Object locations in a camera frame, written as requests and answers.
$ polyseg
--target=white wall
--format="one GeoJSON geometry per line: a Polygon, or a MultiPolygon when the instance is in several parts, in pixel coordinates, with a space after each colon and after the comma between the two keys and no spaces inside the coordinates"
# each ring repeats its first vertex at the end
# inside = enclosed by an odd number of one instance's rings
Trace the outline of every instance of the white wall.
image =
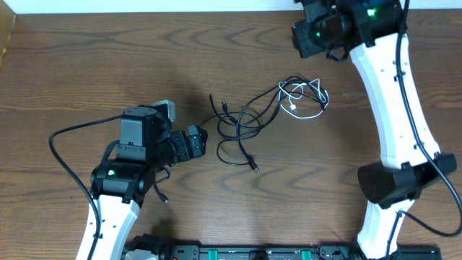
{"type": "MultiPolygon", "coordinates": [[[[4,0],[17,14],[299,10],[293,0],[4,0]]],[[[462,8],[462,0],[412,0],[413,9],[462,8]]]]}

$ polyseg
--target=wood grain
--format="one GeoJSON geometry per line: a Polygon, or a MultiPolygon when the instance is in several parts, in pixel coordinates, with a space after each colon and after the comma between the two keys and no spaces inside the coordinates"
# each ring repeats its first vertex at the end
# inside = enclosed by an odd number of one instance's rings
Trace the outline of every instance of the wood grain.
{"type": "MultiPolygon", "coordinates": [[[[119,114],[130,105],[169,99],[174,127],[210,113],[208,95],[238,109],[292,74],[320,77],[329,109],[312,121],[280,114],[245,143],[261,173],[222,164],[215,123],[208,152],[175,166],[146,197],[130,237],[152,233],[203,244],[316,244],[352,241],[366,200],[359,166],[379,160],[365,89],[353,64],[320,54],[301,59],[290,26],[301,12],[22,15],[0,71],[0,259],[74,259],[87,202],[49,152],[56,129],[119,114]]],[[[413,74],[432,133],[462,161],[462,11],[411,11],[413,74]]],[[[256,110],[268,98],[257,102],[256,110]]],[[[301,107],[309,113],[313,104],[301,107]]],[[[56,146],[89,186],[118,122],[64,134],[56,146]]],[[[235,144],[230,157],[242,160],[235,144]]],[[[461,171],[451,175],[462,190],[461,171]]],[[[432,226],[458,223],[446,187],[427,188],[411,212],[432,226]]],[[[404,220],[399,243],[435,244],[459,259],[462,240],[439,238],[404,220]]]]}

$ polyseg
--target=green led light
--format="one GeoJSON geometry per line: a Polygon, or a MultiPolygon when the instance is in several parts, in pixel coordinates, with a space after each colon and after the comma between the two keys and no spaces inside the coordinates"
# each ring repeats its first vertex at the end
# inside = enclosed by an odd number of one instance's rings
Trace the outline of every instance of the green led light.
{"type": "Polygon", "coordinates": [[[374,15],[375,15],[375,12],[376,12],[375,9],[368,9],[368,10],[367,10],[367,15],[369,15],[369,16],[374,16],[374,15]]]}

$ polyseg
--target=black bracket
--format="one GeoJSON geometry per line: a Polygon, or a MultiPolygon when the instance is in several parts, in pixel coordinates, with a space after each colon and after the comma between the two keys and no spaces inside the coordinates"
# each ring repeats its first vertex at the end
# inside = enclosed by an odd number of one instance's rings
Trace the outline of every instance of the black bracket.
{"type": "MultiPolygon", "coordinates": [[[[436,155],[434,162],[447,175],[457,168],[453,154],[436,155]]],[[[362,166],[358,170],[359,185],[366,198],[382,209],[405,199],[418,199],[422,189],[440,180],[429,162],[412,167],[408,162],[401,169],[383,167],[382,162],[362,166]]]]}
{"type": "MultiPolygon", "coordinates": [[[[347,57],[362,43],[372,47],[375,39],[398,32],[403,15],[399,0],[295,2],[300,2],[305,10],[305,19],[292,26],[292,42],[302,58],[342,47],[347,57]]],[[[342,60],[331,53],[327,57],[342,60]]]]}

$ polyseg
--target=black cable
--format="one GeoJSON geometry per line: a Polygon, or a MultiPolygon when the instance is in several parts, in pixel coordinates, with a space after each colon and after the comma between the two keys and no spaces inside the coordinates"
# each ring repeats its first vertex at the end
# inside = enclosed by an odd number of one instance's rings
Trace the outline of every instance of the black cable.
{"type": "Polygon", "coordinates": [[[403,216],[402,215],[403,212],[404,211],[399,210],[396,213],[395,222],[393,223],[393,227],[391,228],[390,237],[388,238],[388,241],[387,241],[387,251],[386,251],[386,255],[385,255],[385,260],[390,260],[390,257],[391,257],[391,255],[390,255],[391,241],[393,240],[393,236],[395,235],[395,231],[396,231],[396,227],[398,226],[399,219],[403,216]]]}
{"type": "Polygon", "coordinates": [[[93,213],[95,214],[95,222],[96,222],[96,231],[95,231],[95,235],[93,236],[93,243],[92,243],[92,247],[90,248],[90,252],[88,253],[88,257],[87,259],[88,260],[91,260],[92,257],[93,257],[93,253],[95,251],[95,247],[96,247],[96,243],[98,241],[98,238],[100,237],[100,231],[101,231],[101,221],[100,221],[100,214],[97,210],[97,207],[95,205],[95,203],[93,202],[93,198],[92,196],[90,195],[88,189],[85,187],[85,185],[82,183],[82,181],[79,179],[79,177],[77,177],[77,175],[72,171],[72,169],[63,161],[63,159],[61,159],[61,156],[59,156],[58,152],[56,151],[55,149],[55,145],[53,143],[53,139],[55,136],[57,136],[58,134],[62,134],[64,132],[67,132],[67,131],[71,131],[71,130],[75,130],[75,129],[80,129],[82,127],[86,127],[86,126],[93,126],[93,125],[96,125],[96,124],[102,124],[102,123],[106,123],[106,122],[109,122],[109,121],[112,121],[112,120],[116,120],[118,118],[121,118],[122,116],[113,116],[111,118],[107,118],[107,119],[103,119],[103,120],[99,120],[99,121],[93,121],[93,122],[89,122],[89,123],[83,123],[83,124],[80,124],[78,126],[71,126],[71,127],[68,127],[66,129],[62,129],[62,130],[59,130],[59,131],[56,131],[54,133],[52,133],[50,135],[50,139],[49,139],[49,145],[50,145],[50,150],[51,152],[53,153],[53,155],[55,156],[55,158],[58,160],[59,164],[61,164],[61,166],[63,166],[64,170],[67,171],[67,173],[74,179],[74,181],[77,183],[77,185],[79,185],[79,187],[83,190],[85,196],[87,197],[88,199],[88,202],[90,203],[90,206],[92,207],[93,209],[93,213]]]}
{"type": "Polygon", "coordinates": [[[438,166],[435,164],[435,162],[430,157],[428,152],[425,150],[424,144],[423,144],[422,140],[419,137],[419,132],[417,131],[417,127],[416,127],[416,124],[415,124],[415,121],[414,121],[414,117],[412,116],[411,107],[409,105],[409,101],[408,101],[408,98],[407,98],[406,88],[404,87],[403,72],[401,70],[401,42],[403,40],[403,35],[405,33],[405,30],[406,30],[406,25],[405,24],[406,24],[406,18],[407,18],[408,12],[409,12],[409,0],[406,0],[406,2],[404,4],[403,17],[402,17],[401,24],[400,24],[400,27],[399,27],[398,40],[396,42],[396,73],[397,73],[396,77],[398,78],[399,88],[401,90],[401,96],[403,97],[404,107],[406,109],[406,113],[407,113],[407,116],[408,116],[408,119],[409,119],[409,123],[411,124],[412,133],[414,134],[414,138],[416,139],[417,146],[420,148],[420,150],[422,151],[422,154],[425,156],[425,158],[427,158],[427,161],[435,169],[435,171],[438,173],[438,175],[442,178],[443,182],[446,184],[449,191],[453,195],[453,197],[454,197],[454,199],[456,201],[456,204],[458,206],[459,213],[461,215],[461,222],[459,224],[459,228],[455,232],[446,233],[446,232],[436,230],[433,227],[430,227],[429,225],[423,223],[421,220],[419,220],[414,215],[412,215],[412,214],[410,214],[408,212],[402,212],[402,213],[404,215],[406,215],[407,217],[411,218],[417,224],[421,225],[426,230],[430,231],[431,233],[441,235],[441,236],[444,236],[444,237],[453,237],[453,236],[459,235],[462,232],[462,203],[461,203],[461,198],[458,195],[458,193],[457,193],[456,189],[454,188],[453,184],[444,175],[444,173],[438,168],[438,166]]]}
{"type": "MultiPolygon", "coordinates": [[[[313,87],[310,84],[310,81],[308,79],[298,77],[298,76],[291,76],[291,77],[288,77],[287,79],[285,79],[283,81],[283,83],[284,84],[282,84],[281,87],[284,90],[289,85],[306,84],[306,86],[309,87],[313,91],[314,97],[310,96],[310,95],[306,95],[306,94],[301,93],[301,92],[295,92],[295,91],[291,91],[291,92],[288,92],[288,93],[289,94],[298,94],[298,95],[301,95],[301,96],[303,96],[305,98],[308,98],[308,99],[310,99],[312,101],[315,101],[315,102],[320,104],[322,110],[324,110],[326,108],[326,105],[328,103],[328,96],[326,95],[326,97],[323,99],[321,97],[321,95],[319,94],[318,88],[313,87]]],[[[215,108],[215,105],[214,105],[212,94],[210,94],[210,96],[209,96],[210,104],[212,106],[212,110],[214,111],[215,115],[209,117],[208,119],[206,119],[203,123],[201,123],[200,126],[203,126],[204,124],[206,124],[207,122],[209,122],[210,120],[212,120],[215,117],[217,117],[219,119],[218,123],[217,123],[217,131],[218,131],[219,135],[224,138],[224,140],[219,142],[218,145],[217,145],[217,157],[223,163],[226,163],[228,165],[239,165],[239,166],[249,165],[252,168],[252,170],[256,171],[257,173],[260,171],[257,164],[255,163],[255,160],[253,159],[253,156],[249,155],[247,153],[247,151],[245,150],[245,148],[244,148],[244,146],[242,144],[242,141],[250,140],[252,138],[255,138],[262,129],[267,127],[276,118],[277,114],[279,113],[279,109],[281,108],[282,102],[284,101],[284,99],[286,99],[288,97],[288,95],[285,95],[280,91],[277,91],[274,94],[273,98],[271,99],[270,103],[266,106],[266,108],[262,112],[257,113],[256,115],[254,115],[252,113],[249,113],[249,112],[246,112],[246,110],[249,107],[249,105],[252,104],[255,100],[263,97],[264,95],[269,94],[270,92],[274,91],[275,89],[279,90],[279,85],[276,85],[276,86],[272,87],[271,89],[265,91],[264,93],[262,93],[262,94],[256,96],[255,98],[253,98],[251,101],[249,101],[244,106],[244,108],[240,112],[229,112],[227,104],[223,100],[222,109],[223,109],[224,113],[218,113],[218,111],[217,111],[217,109],[215,108]],[[262,117],[262,115],[266,114],[266,112],[270,109],[271,105],[274,103],[274,100],[278,96],[279,96],[279,101],[277,102],[276,107],[274,108],[270,118],[265,123],[263,123],[261,121],[260,117],[262,117]],[[243,116],[250,116],[252,119],[242,123],[243,116]],[[236,134],[234,136],[230,136],[230,135],[226,135],[225,133],[223,133],[222,130],[221,130],[222,123],[235,128],[236,134]],[[250,126],[251,123],[256,123],[257,126],[250,126]],[[248,130],[248,131],[246,133],[241,133],[242,129],[245,129],[245,130],[248,130]],[[229,161],[224,160],[219,154],[219,148],[225,142],[237,142],[239,150],[244,155],[247,162],[229,162],[229,161]]],[[[324,91],[324,89],[322,87],[319,87],[319,90],[323,94],[325,93],[325,91],[324,91]]]]}
{"type": "Polygon", "coordinates": [[[160,192],[159,188],[157,187],[157,184],[158,183],[161,183],[161,182],[164,182],[166,180],[168,180],[170,178],[170,169],[167,168],[167,167],[163,167],[162,170],[166,171],[167,172],[167,176],[165,176],[164,178],[161,178],[160,180],[156,181],[156,174],[154,174],[154,190],[156,191],[156,194],[158,195],[158,197],[160,198],[160,200],[162,200],[164,203],[168,203],[168,198],[165,194],[163,194],[162,192],[160,192]]]}
{"type": "Polygon", "coordinates": [[[114,148],[119,144],[119,140],[112,141],[109,143],[106,147],[106,150],[104,151],[103,157],[101,158],[101,163],[104,163],[109,159],[109,156],[111,152],[114,150],[114,148]]]}

